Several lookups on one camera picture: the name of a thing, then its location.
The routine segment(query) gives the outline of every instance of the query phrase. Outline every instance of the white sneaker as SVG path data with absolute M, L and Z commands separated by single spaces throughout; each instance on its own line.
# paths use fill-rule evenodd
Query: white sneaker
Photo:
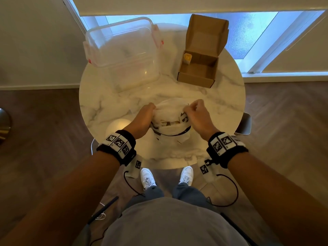
M 191 186 L 194 178 L 194 170 L 191 166 L 184 167 L 181 172 L 180 183 L 187 183 L 188 186 Z
M 156 186 L 154 176 L 148 168 L 143 168 L 140 171 L 140 178 L 144 190 L 148 189 L 151 186 Z

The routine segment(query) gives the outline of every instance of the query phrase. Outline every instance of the white marble tabletop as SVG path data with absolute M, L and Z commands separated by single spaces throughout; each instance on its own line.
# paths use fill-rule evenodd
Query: white marble tabletop
M 79 100 L 82 117 L 90 133 L 101 142 L 106 128 L 115 119 L 133 120 L 140 108 L 149 102 L 160 103 L 181 97 L 191 103 L 203 99 L 214 125 L 221 131 L 233 134 L 242 118 L 245 107 L 245 87 L 239 68 L 227 52 L 219 56 L 218 72 L 214 85 L 208 89 L 176 81 L 180 60 L 185 48 L 187 27 L 175 24 L 158 24 L 164 39 L 161 50 L 161 77 L 156 84 L 139 87 L 125 93 L 112 93 L 98 75 L 97 68 L 87 64 L 81 78 Z M 190 138 L 175 147 L 164 147 L 151 129 L 137 140 L 136 151 L 144 160 L 142 167 L 157 169 L 182 168 L 204 161 L 207 142 L 191 129 Z

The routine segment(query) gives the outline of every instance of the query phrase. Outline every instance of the clear plastic container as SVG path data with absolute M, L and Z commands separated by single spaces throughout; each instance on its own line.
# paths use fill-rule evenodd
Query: clear plastic container
M 86 33 L 87 60 L 98 67 L 104 81 L 116 92 L 153 82 L 160 77 L 157 25 L 140 17 L 93 28 Z

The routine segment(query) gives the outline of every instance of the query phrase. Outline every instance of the blue jeans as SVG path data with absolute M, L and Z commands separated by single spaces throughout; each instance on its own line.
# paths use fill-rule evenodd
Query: blue jeans
M 145 196 L 137 195 L 131 198 L 124 210 L 141 202 L 164 197 L 163 191 L 158 186 L 149 187 L 145 190 L 144 195 Z M 214 211 L 213 206 L 203 195 L 203 193 L 195 187 L 188 186 L 187 183 L 180 183 L 175 186 L 172 191 L 172 198 Z

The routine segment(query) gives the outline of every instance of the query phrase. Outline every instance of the hand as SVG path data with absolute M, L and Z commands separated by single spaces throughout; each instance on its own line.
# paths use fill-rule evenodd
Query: hand
M 149 129 L 155 108 L 156 106 L 153 103 L 144 105 L 134 120 L 124 130 L 130 132 L 136 140 L 143 137 Z
M 202 99 L 198 99 L 191 105 L 187 105 L 183 108 L 183 111 L 186 112 L 192 127 L 204 140 L 208 141 L 214 133 L 219 132 L 214 126 L 210 113 L 204 106 Z

